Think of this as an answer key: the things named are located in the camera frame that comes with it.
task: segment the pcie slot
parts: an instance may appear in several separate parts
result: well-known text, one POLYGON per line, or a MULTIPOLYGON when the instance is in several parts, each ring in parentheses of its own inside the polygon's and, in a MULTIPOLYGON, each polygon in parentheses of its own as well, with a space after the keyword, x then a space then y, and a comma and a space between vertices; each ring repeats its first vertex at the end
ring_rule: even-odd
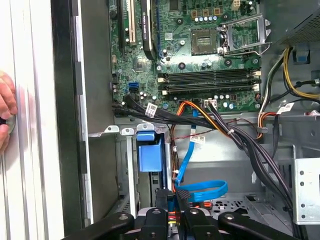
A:
POLYGON ((124 10, 123 0, 117 0, 116 9, 118 12, 118 37, 119 49, 123 56, 125 56, 125 34, 124 34, 124 10))
POLYGON ((127 8, 129 17, 129 42, 131 45, 136 45, 135 0, 127 0, 127 8))
POLYGON ((170 94, 186 94, 186 93, 209 93, 215 92, 239 92, 239 91, 250 91, 255 88, 255 82, 236 82, 236 83, 220 83, 220 84, 197 84, 197 85, 187 85, 187 86, 166 86, 162 90, 162 95, 170 94))

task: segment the cable bundle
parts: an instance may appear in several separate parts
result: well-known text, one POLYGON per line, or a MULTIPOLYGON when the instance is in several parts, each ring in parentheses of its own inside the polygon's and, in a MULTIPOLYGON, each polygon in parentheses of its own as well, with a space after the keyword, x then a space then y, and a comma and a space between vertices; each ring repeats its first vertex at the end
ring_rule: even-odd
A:
MULTIPOLYGON (((203 110, 199 105, 184 101, 178 111, 178 115, 165 111, 163 109, 157 108, 154 118, 145 115, 146 109, 138 105, 129 95, 126 96, 125 101, 128 108, 123 108, 121 106, 114 106, 114 111, 117 113, 123 113, 130 116, 134 116, 145 121, 162 123, 162 124, 172 124, 172 125, 195 125, 206 127, 210 129, 215 129, 221 132, 228 138, 231 138, 237 147, 243 150, 249 157, 253 170, 255 171, 257 177, 261 180, 267 188, 269 188, 274 194, 280 196, 285 208, 287 209, 291 220, 293 220, 293 198, 286 184, 285 179, 280 173, 278 165, 275 163, 273 158, 268 154, 268 152, 259 144, 255 139, 253 139, 248 133, 244 132, 242 129, 234 126, 228 125, 224 122, 222 116, 217 112, 214 107, 208 106, 210 109, 212 118, 205 110, 203 110), (191 106, 196 109, 203 118, 200 117, 188 117, 179 116, 183 113, 185 106, 191 106), (267 163, 268 167, 274 173, 277 184, 271 177, 268 170, 265 168, 264 163, 267 163)), ((306 229, 304 226, 297 226, 292 222, 293 235, 299 239, 308 239, 306 234, 306 229)))

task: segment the capacitor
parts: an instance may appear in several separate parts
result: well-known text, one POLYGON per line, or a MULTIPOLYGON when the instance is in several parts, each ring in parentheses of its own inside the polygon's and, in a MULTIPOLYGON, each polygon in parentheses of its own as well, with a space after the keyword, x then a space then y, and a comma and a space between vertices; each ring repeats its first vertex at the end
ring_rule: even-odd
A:
POLYGON ((208 66, 208 64, 204 61, 203 63, 201 63, 201 68, 202 69, 206 69, 208 66))
POLYGON ((248 14, 254 10, 253 5, 254 5, 253 1, 249 1, 248 4, 245 6, 245 10, 248 14))

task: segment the person's finger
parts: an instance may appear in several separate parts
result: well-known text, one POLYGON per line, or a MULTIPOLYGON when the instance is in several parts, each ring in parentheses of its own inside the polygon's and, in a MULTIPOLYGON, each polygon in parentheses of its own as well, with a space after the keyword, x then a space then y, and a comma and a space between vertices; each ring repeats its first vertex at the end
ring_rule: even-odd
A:
POLYGON ((11 114, 17 114, 17 102, 15 99, 15 95, 12 93, 10 87, 4 81, 4 78, 0 78, 0 95, 3 98, 5 104, 7 105, 11 114))
POLYGON ((2 150, 2 147, 7 143, 5 143, 6 138, 9 135, 9 126, 6 124, 0 125, 0 150, 2 150))
POLYGON ((14 82, 12 81, 11 77, 6 74, 4 71, 0 70, 0 78, 3 79, 3 81, 8 85, 8 87, 10 88, 12 94, 16 94, 16 88, 14 85, 14 82))
POLYGON ((9 144, 9 140, 10 140, 10 135, 8 134, 5 138, 5 140, 3 141, 2 146, 0 147, 0 154, 3 154, 9 144))
POLYGON ((5 102, 5 100, 2 98, 0 94, 0 117, 2 119, 8 120, 10 118, 11 114, 9 111, 9 108, 5 102))

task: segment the sata port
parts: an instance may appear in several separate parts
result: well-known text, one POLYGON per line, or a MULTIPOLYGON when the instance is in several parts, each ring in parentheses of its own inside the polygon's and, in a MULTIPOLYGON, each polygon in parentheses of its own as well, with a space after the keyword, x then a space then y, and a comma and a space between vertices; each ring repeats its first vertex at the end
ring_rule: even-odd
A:
POLYGON ((130 93, 137 93, 137 92, 139 92, 139 88, 138 87, 130 87, 129 92, 130 93))
POLYGON ((129 82, 128 87, 129 88, 137 88, 137 87, 139 87, 139 83, 138 82, 129 82))

